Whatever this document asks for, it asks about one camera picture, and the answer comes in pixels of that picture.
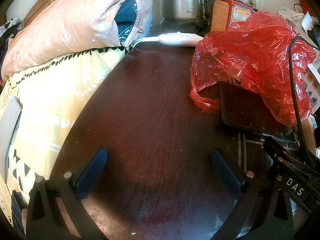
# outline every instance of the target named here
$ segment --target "black cable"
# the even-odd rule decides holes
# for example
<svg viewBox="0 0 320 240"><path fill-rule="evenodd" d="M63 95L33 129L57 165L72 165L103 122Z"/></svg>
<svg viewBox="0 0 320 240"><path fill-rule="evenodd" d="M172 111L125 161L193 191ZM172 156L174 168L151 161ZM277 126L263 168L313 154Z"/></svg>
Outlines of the black cable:
<svg viewBox="0 0 320 240"><path fill-rule="evenodd" d="M180 28L181 28L182 26L188 25L188 24L192 24L192 26L196 27L196 22L186 22L186 23L183 23L183 24L180 25L179 31L180 31ZM199 31L200 31L200 28L198 28L195 33L192 33L192 32L188 32L188 33L197 34Z"/></svg>
<svg viewBox="0 0 320 240"><path fill-rule="evenodd" d="M313 157L311 156L312 153L308 150L306 139L305 139L304 134L303 134L302 124L301 124L301 119L300 119L300 114L299 114L299 109L298 109L298 103L297 103L297 95L296 95L296 88L295 88L295 84L294 84L293 66L292 66L292 47L293 47L293 45L295 44L295 42L297 40L303 40L306 44L310 45L312 48L317 49L319 51L320 51L320 49L318 47L310 44L309 42L307 42L302 37L295 37L292 40L292 42L290 43L290 46L289 46L290 85L291 85L291 93L292 93L294 111L295 111L295 114L296 114L298 129L299 129L299 133L300 133L301 140L302 140L302 145L301 146L304 149L305 153L307 154L307 158L308 158L309 162L311 163L312 168L314 170L318 171L319 167L318 167L317 163L315 162L315 160L313 159Z"/></svg>
<svg viewBox="0 0 320 240"><path fill-rule="evenodd" d="M295 11L295 12L296 12L296 8L295 8L296 5L300 5L301 7L304 7L305 9L309 10L307 7L305 7L305 6L303 6L303 5L299 4L299 3L295 3L295 4L293 5L293 8L294 8L294 11Z"/></svg>

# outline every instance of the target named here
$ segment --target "pink pillow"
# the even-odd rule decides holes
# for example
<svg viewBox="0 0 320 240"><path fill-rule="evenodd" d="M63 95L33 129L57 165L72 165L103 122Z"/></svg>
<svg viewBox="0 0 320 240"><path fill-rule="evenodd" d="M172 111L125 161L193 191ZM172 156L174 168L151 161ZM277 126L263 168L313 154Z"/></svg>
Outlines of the pink pillow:
<svg viewBox="0 0 320 240"><path fill-rule="evenodd" d="M120 46L115 16L125 0L56 0L9 40L2 78L72 52ZM124 47L144 31L152 0L136 0L137 18Z"/></svg>

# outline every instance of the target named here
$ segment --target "metal screw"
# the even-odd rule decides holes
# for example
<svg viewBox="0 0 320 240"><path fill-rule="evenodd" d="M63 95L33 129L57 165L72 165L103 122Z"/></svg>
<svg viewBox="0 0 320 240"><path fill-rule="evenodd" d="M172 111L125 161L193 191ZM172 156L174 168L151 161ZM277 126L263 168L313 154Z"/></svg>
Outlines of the metal screw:
<svg viewBox="0 0 320 240"><path fill-rule="evenodd" d="M65 177L66 179L69 179L72 176L72 172L68 171L66 172L63 177Z"/></svg>
<svg viewBox="0 0 320 240"><path fill-rule="evenodd" d="M276 176L276 179L279 180L279 181L283 181L283 178L282 178L282 176L280 176L280 175L277 175L277 176Z"/></svg>
<svg viewBox="0 0 320 240"><path fill-rule="evenodd" d="M245 174L250 179L252 179L254 177L254 173L252 171L247 171Z"/></svg>
<svg viewBox="0 0 320 240"><path fill-rule="evenodd" d="M38 178L36 178L36 182L39 183L39 182L42 181L42 179L43 179L43 177L42 177L42 176L39 176Z"/></svg>

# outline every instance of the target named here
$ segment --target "patterned bedding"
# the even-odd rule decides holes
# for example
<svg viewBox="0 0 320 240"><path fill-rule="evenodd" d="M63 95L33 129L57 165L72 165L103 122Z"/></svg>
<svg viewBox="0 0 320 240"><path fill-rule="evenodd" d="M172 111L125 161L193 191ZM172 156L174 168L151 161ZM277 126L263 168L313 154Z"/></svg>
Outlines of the patterned bedding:
<svg viewBox="0 0 320 240"><path fill-rule="evenodd" d="M78 115L131 48L91 49L59 56L8 79L0 95L0 119L12 97L22 106L10 145L6 184L0 176L0 206L11 224L12 191L21 193L28 204L35 179L49 178Z"/></svg>

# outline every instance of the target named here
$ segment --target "red box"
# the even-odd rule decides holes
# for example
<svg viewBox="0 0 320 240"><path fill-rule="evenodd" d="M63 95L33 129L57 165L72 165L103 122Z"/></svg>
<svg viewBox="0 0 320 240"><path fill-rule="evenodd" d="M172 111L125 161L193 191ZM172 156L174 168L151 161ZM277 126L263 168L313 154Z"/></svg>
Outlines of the red box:
<svg viewBox="0 0 320 240"><path fill-rule="evenodd" d="M231 23L243 22L252 13L253 8L239 0L213 0L210 31L226 31Z"/></svg>

